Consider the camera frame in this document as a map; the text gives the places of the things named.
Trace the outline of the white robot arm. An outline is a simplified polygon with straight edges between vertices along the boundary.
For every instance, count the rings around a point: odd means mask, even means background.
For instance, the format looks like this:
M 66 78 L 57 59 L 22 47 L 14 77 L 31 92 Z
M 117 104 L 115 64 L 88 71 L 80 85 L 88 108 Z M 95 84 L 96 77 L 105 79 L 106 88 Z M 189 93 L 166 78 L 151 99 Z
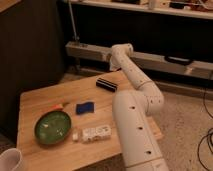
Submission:
M 160 111 L 164 96 L 157 85 L 130 59 L 131 44 L 112 46 L 110 62 L 121 68 L 134 87 L 118 91 L 112 113 L 122 149 L 126 171 L 169 171 L 151 130 L 147 115 Z

